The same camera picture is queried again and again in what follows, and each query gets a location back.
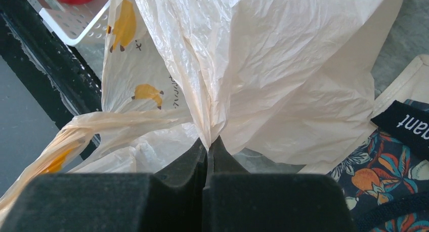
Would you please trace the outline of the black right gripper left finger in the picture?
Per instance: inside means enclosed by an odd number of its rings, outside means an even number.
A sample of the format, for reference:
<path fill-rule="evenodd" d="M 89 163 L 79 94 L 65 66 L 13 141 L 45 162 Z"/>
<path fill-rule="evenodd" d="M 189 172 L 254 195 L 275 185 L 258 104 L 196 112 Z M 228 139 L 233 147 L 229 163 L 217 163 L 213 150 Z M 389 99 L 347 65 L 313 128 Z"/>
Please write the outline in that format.
<path fill-rule="evenodd" d="M 155 173 L 163 184 L 162 231 L 201 231 L 202 190 L 206 182 L 206 149 L 198 138 L 189 150 Z"/>

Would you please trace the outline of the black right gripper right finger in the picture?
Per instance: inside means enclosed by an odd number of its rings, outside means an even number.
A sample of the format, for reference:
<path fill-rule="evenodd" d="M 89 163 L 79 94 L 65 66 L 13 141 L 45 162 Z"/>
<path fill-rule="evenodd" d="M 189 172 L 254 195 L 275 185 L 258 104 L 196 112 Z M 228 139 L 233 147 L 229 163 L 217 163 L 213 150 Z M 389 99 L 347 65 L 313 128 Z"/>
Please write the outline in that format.
<path fill-rule="evenodd" d="M 249 172 L 227 151 L 220 136 L 207 152 L 205 190 L 229 191 L 234 188 L 237 175 Z"/>

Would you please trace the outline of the orange plastic grocery bag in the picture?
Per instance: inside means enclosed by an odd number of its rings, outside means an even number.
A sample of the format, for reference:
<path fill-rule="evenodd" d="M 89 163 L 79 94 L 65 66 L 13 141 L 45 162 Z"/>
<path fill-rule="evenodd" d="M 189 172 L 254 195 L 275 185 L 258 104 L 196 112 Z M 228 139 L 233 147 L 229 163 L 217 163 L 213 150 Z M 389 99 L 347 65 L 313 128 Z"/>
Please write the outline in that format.
<path fill-rule="evenodd" d="M 294 165 L 335 163 L 368 128 L 371 69 L 403 0 L 110 0 L 102 109 L 74 117 L 1 197 L 99 134 L 73 173 L 157 172 L 221 138 Z"/>

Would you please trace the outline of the beige canvas tote bag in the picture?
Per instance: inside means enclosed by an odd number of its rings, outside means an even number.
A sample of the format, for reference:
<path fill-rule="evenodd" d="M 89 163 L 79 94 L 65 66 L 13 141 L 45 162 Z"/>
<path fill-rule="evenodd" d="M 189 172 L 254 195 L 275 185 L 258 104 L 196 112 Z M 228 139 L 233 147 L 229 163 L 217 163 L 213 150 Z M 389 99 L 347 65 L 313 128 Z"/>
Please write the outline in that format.
<path fill-rule="evenodd" d="M 428 55 L 376 99 L 363 130 L 307 147 L 322 193 L 293 210 L 292 231 L 428 231 Z"/>

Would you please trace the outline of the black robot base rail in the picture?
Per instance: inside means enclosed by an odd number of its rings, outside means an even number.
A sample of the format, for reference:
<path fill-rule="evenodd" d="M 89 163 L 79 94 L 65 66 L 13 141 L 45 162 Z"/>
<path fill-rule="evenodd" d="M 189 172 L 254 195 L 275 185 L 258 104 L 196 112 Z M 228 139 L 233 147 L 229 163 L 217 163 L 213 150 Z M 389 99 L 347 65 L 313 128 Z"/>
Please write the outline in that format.
<path fill-rule="evenodd" d="M 101 82 L 30 0 L 1 0 L 1 158 L 35 157 L 73 116 L 101 110 Z"/>

